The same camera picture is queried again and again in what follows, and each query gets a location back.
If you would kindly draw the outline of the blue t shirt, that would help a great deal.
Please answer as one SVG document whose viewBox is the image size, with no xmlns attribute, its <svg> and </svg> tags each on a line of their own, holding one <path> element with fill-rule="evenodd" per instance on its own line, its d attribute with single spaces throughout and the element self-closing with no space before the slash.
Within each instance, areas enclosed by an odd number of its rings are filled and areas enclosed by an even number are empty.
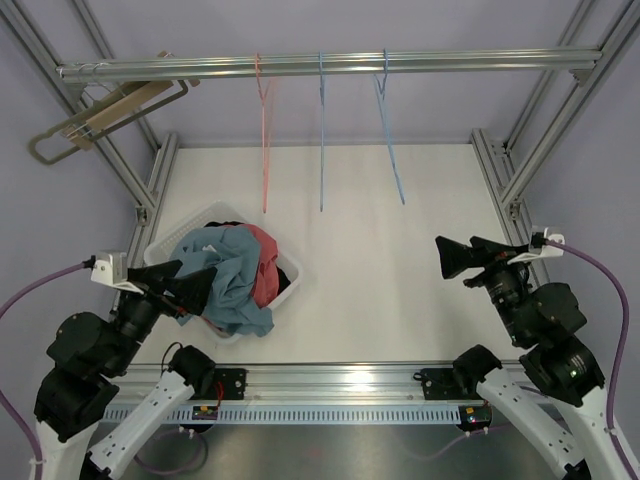
<svg viewBox="0 0 640 480">
<path fill-rule="evenodd" d="M 201 317 L 227 334 L 266 336 L 274 327 L 272 312 L 256 303 L 252 290 L 261 245 L 245 225 L 203 227 L 187 233 L 170 258 L 182 262 L 179 277 L 214 267 Z"/>
</svg>

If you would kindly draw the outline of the red t shirt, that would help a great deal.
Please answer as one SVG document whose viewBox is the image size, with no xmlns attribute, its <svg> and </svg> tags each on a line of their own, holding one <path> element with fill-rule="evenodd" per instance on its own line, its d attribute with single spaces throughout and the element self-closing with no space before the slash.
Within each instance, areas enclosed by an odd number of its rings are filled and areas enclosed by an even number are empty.
<svg viewBox="0 0 640 480">
<path fill-rule="evenodd" d="M 277 242 L 260 227 L 244 224 L 260 246 L 259 261 L 256 271 L 252 297 L 260 308 L 267 307 L 276 299 L 279 290 L 279 273 L 276 265 L 279 250 Z"/>
</svg>

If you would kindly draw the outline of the black t shirt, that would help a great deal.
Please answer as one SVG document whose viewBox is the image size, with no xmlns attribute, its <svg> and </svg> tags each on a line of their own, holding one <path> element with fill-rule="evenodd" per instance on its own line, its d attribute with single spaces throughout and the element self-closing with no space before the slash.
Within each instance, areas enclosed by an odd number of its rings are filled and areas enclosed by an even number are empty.
<svg viewBox="0 0 640 480">
<path fill-rule="evenodd" d="M 237 227 L 244 226 L 246 223 L 238 222 L 238 221 L 229 221 L 229 222 L 209 222 L 206 224 L 206 227 Z M 283 293 L 284 290 L 291 284 L 291 281 L 287 277 L 286 273 L 277 265 L 278 273 L 279 273 L 279 290 L 278 295 Z"/>
</svg>

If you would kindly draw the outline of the pink wire hanger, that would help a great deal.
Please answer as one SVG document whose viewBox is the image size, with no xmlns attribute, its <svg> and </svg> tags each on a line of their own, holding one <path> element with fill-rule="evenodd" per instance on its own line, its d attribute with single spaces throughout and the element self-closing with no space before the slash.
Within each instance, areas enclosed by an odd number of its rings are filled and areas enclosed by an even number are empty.
<svg viewBox="0 0 640 480">
<path fill-rule="evenodd" d="M 270 180 L 270 153 L 273 126 L 274 95 L 276 80 L 262 78 L 262 58 L 259 53 L 254 56 L 254 70 L 257 91 L 261 104 L 261 157 L 262 157 L 262 200 L 261 210 L 264 214 L 268 210 L 268 191 Z"/>
</svg>

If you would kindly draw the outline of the light blue wire hanger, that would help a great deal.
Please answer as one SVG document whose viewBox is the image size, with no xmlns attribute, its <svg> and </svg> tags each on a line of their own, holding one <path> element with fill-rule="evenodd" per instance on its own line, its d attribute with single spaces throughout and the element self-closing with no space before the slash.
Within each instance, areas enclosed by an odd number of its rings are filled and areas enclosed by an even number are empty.
<svg viewBox="0 0 640 480">
<path fill-rule="evenodd" d="M 320 193 L 319 193 L 319 211 L 324 212 L 325 205 L 325 91 L 326 91 L 326 76 L 324 73 L 324 53 L 319 52 L 318 55 L 319 66 L 319 98 L 320 98 Z"/>
</svg>

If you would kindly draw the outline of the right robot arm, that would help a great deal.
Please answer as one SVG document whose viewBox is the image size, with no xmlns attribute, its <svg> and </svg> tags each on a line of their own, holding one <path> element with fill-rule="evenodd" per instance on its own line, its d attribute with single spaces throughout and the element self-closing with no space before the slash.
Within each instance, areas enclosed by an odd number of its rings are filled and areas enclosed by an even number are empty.
<svg viewBox="0 0 640 480">
<path fill-rule="evenodd" d="M 618 368 L 604 375 L 596 357 L 577 337 L 587 322 L 566 283 L 533 288 L 529 267 L 543 258 L 573 254 L 600 270 L 621 301 L 622 328 L 614 355 L 621 361 L 629 328 L 629 302 L 618 279 L 603 264 L 566 244 L 549 230 L 523 245 L 509 246 L 481 237 L 462 244 L 435 240 L 444 279 L 468 269 L 468 288 L 483 288 L 508 333 L 524 350 L 519 359 L 526 377 L 565 421 L 560 426 L 528 398 L 495 355 L 476 345 L 452 364 L 452 384 L 464 397 L 478 395 L 506 417 L 538 451 L 559 479 L 636 479 L 639 462 L 614 414 Z"/>
</svg>

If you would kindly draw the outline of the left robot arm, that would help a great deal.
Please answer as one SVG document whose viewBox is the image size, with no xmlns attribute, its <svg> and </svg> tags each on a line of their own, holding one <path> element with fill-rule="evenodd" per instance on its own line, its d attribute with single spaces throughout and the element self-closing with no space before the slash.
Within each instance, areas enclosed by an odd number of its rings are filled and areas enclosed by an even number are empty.
<svg viewBox="0 0 640 480">
<path fill-rule="evenodd" d="M 119 290 L 120 297 L 110 320 L 92 312 L 68 317 L 47 349 L 54 366 L 35 401 L 35 479 L 120 478 L 169 413 L 190 398 L 205 398 L 215 385 L 214 361 L 182 346 L 142 403 L 92 446 L 91 437 L 119 391 L 113 379 L 126 374 L 161 316 L 204 311 L 217 270 L 184 274 L 179 260 L 129 269 L 121 252 L 102 253 L 79 266 L 90 270 L 92 281 Z"/>
</svg>

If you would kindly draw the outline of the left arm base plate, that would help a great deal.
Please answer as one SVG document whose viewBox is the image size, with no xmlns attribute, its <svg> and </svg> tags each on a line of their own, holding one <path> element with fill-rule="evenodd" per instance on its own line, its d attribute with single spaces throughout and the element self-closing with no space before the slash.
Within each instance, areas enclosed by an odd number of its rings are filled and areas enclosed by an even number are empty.
<svg viewBox="0 0 640 480">
<path fill-rule="evenodd" d="M 240 401 L 245 398 L 247 370 L 243 368 L 216 368 L 205 376 L 198 399 Z"/>
</svg>

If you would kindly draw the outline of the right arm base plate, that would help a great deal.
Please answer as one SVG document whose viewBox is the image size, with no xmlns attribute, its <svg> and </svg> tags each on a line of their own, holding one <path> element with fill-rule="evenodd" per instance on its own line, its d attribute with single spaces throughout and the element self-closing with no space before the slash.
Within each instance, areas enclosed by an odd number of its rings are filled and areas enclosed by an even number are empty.
<svg viewBox="0 0 640 480">
<path fill-rule="evenodd" d="M 416 371 L 412 379 L 418 382 L 425 400 L 483 401 L 477 392 L 470 389 L 472 380 L 480 380 L 486 369 L 463 367 L 428 367 Z"/>
</svg>

